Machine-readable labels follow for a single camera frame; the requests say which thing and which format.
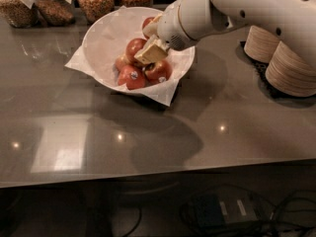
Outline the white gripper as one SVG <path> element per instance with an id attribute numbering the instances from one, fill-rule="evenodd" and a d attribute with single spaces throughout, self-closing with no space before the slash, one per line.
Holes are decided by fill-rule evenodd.
<path id="1" fill-rule="evenodd" d="M 169 48 L 176 51 L 187 49 L 195 42 L 185 33 L 180 21 L 180 6 L 172 4 L 161 14 L 154 17 L 153 22 L 143 30 L 149 39 L 134 58 L 142 64 L 160 61 L 168 56 Z"/>

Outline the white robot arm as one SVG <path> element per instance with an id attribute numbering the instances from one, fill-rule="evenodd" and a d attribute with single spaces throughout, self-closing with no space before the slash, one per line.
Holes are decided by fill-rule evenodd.
<path id="1" fill-rule="evenodd" d="M 246 25 L 269 31 L 316 66 L 316 0 L 177 0 L 145 28 L 151 38 L 135 58 L 149 64 Z"/>

